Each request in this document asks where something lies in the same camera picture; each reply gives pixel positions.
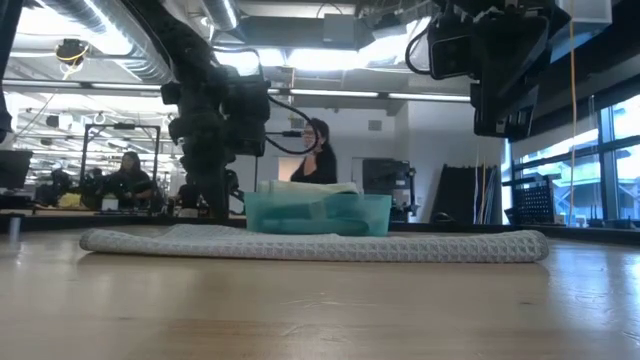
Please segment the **person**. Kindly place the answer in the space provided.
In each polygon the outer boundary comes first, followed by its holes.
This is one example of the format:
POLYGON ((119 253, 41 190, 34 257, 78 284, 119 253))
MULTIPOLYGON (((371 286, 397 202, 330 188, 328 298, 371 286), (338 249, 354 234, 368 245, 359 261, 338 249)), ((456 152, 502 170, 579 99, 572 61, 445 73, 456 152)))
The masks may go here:
POLYGON ((337 183, 337 158, 330 143, 330 129, 326 122, 312 118, 305 127, 303 139, 313 151, 308 153, 290 177, 291 182, 311 184, 337 183))
POLYGON ((115 196, 119 209, 143 208, 150 205, 154 187, 141 168, 138 154, 128 151, 121 158, 120 168, 108 176, 104 193, 115 196))

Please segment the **long ceiling light bar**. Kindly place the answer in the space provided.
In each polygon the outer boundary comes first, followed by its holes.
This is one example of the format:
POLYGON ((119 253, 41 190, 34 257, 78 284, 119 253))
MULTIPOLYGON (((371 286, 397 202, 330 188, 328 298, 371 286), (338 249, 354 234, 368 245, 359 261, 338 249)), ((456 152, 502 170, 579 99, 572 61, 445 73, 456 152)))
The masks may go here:
POLYGON ((4 79, 5 90, 29 93, 64 93, 114 96, 158 97, 160 86, 154 84, 97 83, 33 79, 4 79))

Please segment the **silver ventilation duct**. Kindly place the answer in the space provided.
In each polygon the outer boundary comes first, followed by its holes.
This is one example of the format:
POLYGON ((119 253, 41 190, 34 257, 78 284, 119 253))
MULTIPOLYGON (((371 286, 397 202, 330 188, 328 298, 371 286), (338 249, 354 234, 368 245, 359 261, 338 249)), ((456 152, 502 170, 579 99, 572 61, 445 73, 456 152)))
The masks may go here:
POLYGON ((144 83, 166 83, 173 74, 120 0, 36 0, 85 29, 88 42, 144 83))

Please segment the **black equipment cart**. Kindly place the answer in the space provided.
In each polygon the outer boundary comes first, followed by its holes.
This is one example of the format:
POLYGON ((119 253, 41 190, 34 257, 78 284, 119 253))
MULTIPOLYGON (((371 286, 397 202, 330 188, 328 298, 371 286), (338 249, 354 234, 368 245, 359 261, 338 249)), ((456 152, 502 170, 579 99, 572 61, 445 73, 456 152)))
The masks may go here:
POLYGON ((364 193, 391 197, 392 222, 408 223, 417 213, 415 175, 408 161, 368 158, 362 162, 364 193))

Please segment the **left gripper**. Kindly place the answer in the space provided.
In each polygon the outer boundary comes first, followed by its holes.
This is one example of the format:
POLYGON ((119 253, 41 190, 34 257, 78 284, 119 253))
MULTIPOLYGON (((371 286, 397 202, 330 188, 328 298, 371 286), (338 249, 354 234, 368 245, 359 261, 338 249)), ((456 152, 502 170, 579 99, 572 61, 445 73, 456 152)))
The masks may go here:
POLYGON ((241 200, 237 173, 225 168, 235 156, 224 144, 220 112, 228 81, 237 74, 229 65, 175 65, 174 81, 161 86, 163 102, 178 108, 168 125, 171 141, 183 141, 180 162, 218 220, 229 217, 229 197, 241 200))

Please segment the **black leaning board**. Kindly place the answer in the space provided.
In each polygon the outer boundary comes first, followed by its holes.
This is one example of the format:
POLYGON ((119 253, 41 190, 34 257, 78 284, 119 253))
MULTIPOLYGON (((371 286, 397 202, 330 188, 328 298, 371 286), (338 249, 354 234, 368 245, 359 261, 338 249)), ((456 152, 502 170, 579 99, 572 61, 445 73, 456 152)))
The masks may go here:
POLYGON ((442 167, 430 223, 500 225, 501 183, 498 166, 442 167))

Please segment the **dark monitor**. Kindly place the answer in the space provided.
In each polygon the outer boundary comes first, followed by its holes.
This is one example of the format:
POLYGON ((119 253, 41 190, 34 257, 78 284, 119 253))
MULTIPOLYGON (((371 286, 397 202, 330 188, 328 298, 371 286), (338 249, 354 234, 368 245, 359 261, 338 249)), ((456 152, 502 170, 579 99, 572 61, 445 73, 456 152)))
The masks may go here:
POLYGON ((33 152, 0 150, 0 188, 21 189, 26 181, 33 152))

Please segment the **grey waffle microfiber towel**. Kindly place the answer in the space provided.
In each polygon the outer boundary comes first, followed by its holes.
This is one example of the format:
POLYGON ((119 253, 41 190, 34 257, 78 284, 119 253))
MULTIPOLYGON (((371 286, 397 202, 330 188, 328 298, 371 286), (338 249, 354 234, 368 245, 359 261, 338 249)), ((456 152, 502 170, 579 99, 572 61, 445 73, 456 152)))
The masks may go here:
POLYGON ((175 225, 157 236, 90 229, 79 246, 89 252, 154 256, 329 262, 532 263, 549 255, 544 234, 353 237, 276 235, 219 225, 175 225))

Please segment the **black perforated panel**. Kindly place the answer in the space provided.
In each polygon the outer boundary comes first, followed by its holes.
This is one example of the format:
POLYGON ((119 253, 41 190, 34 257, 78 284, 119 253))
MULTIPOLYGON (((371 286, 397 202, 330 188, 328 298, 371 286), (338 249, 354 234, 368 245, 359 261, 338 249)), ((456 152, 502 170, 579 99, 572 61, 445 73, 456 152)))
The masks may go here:
POLYGON ((549 225, 555 222, 553 191, 548 185, 516 187, 512 201, 510 221, 514 225, 549 225))

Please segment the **teal mesh basket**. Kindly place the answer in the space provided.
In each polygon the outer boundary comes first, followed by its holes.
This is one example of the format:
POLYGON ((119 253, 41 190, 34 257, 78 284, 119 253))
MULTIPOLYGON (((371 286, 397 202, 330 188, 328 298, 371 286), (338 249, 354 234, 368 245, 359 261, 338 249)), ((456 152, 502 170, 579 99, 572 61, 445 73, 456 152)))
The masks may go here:
POLYGON ((391 197, 389 195, 368 195, 353 193, 313 194, 313 193, 249 193, 245 196, 244 205, 247 228, 256 231, 252 225, 255 215, 269 205, 307 203, 327 197, 338 197, 343 200, 358 200, 366 213, 371 225, 371 232, 365 236, 384 236, 388 232, 391 211, 391 197))

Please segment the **white ceiling box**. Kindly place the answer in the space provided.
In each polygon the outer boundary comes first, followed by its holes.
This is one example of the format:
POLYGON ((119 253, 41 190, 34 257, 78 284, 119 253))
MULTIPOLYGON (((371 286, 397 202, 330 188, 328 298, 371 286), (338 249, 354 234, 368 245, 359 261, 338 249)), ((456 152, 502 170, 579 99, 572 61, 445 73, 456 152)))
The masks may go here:
POLYGON ((612 0, 555 0, 569 13, 575 23, 610 24, 612 22, 612 0))

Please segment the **black gantry frame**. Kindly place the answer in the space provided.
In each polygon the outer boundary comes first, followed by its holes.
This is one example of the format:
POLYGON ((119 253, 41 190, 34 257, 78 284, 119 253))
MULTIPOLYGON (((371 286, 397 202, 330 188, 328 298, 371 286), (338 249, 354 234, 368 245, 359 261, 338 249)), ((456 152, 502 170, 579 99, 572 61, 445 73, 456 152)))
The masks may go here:
MULTIPOLYGON (((153 151, 153 173, 152 173, 152 176, 149 176, 151 178, 151 181, 155 185, 154 195, 156 193, 157 185, 155 182, 155 175, 157 174, 157 163, 158 163, 158 155, 159 155, 159 147, 160 147, 161 128, 159 126, 134 125, 131 123, 116 123, 111 125, 89 124, 85 126, 82 157, 81 157, 81 174, 80 174, 80 183, 79 183, 82 202, 87 207, 97 206, 97 205, 102 206, 105 202, 109 202, 111 200, 118 201, 114 195, 106 195, 104 193, 104 187, 106 185, 106 181, 108 179, 108 176, 112 173, 107 175, 92 175, 91 177, 87 177, 85 175, 86 161, 87 161, 87 156, 89 154, 89 151, 88 151, 89 144, 93 141, 94 138, 100 137, 102 132, 105 129, 111 129, 111 128, 116 130, 122 130, 122 131, 142 129, 142 130, 149 130, 149 131, 154 130, 156 132, 156 135, 151 137, 151 140, 155 145, 155 148, 153 151)), ((125 149, 125 152, 133 151, 133 150, 129 150, 128 146, 125 146, 124 149, 125 149)))

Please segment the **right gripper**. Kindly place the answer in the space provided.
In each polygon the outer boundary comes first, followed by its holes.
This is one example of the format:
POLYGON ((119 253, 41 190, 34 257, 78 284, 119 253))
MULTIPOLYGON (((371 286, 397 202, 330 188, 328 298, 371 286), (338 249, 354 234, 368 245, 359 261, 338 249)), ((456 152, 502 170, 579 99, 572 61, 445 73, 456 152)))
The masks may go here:
POLYGON ((479 14, 472 28, 475 134, 509 140, 529 136, 552 38, 570 20, 555 0, 504 0, 479 14))

